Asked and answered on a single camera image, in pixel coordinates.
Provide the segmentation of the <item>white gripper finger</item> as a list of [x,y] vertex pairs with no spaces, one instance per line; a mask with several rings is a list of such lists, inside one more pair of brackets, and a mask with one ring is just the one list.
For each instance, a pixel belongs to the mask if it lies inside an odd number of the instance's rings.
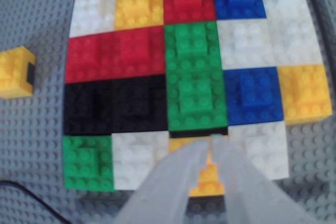
[[225,187],[228,223],[318,223],[221,135],[212,136],[212,156]]
[[183,223],[189,190],[206,166],[210,140],[195,140],[162,159],[113,223]]

